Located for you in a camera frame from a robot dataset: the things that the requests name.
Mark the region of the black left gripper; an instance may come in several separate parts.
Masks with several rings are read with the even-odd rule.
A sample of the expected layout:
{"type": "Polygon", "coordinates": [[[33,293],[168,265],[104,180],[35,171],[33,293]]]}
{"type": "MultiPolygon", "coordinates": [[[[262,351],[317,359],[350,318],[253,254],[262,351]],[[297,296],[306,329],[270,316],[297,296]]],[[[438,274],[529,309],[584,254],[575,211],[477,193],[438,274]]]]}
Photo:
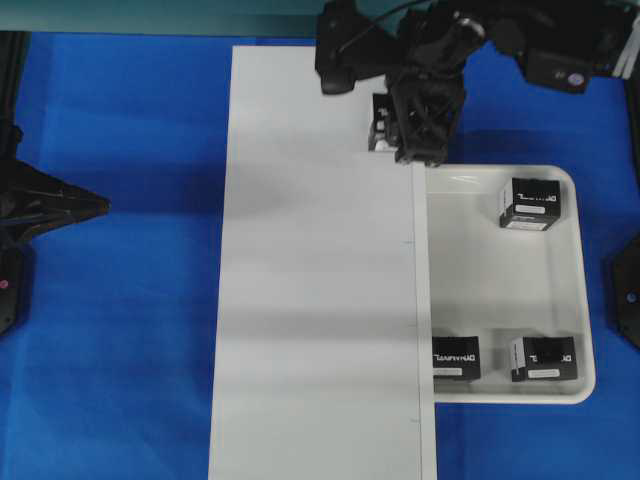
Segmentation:
{"type": "Polygon", "coordinates": [[[22,245],[65,225],[107,215],[108,198],[10,160],[1,167],[1,244],[22,245]]]}

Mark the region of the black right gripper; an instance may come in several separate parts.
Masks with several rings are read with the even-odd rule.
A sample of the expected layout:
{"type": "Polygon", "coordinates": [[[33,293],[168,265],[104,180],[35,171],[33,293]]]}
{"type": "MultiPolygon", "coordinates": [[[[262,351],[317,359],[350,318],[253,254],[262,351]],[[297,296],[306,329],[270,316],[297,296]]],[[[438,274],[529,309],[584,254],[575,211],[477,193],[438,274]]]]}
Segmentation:
{"type": "Polygon", "coordinates": [[[449,143],[464,107],[464,69],[468,58],[485,44],[485,27],[477,19],[453,19],[439,24],[404,20],[388,38],[396,63],[387,73],[387,90],[392,92],[398,124],[395,160],[400,164],[439,166],[448,158],[449,143]],[[422,97],[399,89],[409,81],[438,92],[427,103],[428,155],[422,97]]]}

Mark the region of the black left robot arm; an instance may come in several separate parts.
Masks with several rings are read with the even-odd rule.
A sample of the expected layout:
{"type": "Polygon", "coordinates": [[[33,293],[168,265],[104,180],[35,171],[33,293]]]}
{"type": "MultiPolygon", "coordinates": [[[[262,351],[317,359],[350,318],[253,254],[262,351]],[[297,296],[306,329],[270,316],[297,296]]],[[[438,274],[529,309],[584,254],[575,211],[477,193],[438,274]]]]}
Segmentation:
{"type": "Polygon", "coordinates": [[[1,332],[19,318],[25,248],[49,231],[103,216],[110,201],[18,159],[16,105],[31,34],[1,33],[1,332]]]}

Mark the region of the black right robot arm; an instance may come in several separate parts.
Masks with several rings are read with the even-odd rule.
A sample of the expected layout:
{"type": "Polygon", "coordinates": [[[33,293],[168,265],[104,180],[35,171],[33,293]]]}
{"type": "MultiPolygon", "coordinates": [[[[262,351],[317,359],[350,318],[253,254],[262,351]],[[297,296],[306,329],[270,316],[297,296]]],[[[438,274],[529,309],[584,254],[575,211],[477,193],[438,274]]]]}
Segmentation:
{"type": "Polygon", "coordinates": [[[322,92],[342,95],[382,77],[372,141],[400,164],[437,167],[448,158],[466,99],[468,58],[486,44],[515,61],[530,84],[583,93],[595,77],[625,84],[639,124],[639,5],[633,1],[409,1],[369,17],[352,1],[326,3],[316,23],[322,92]]]}

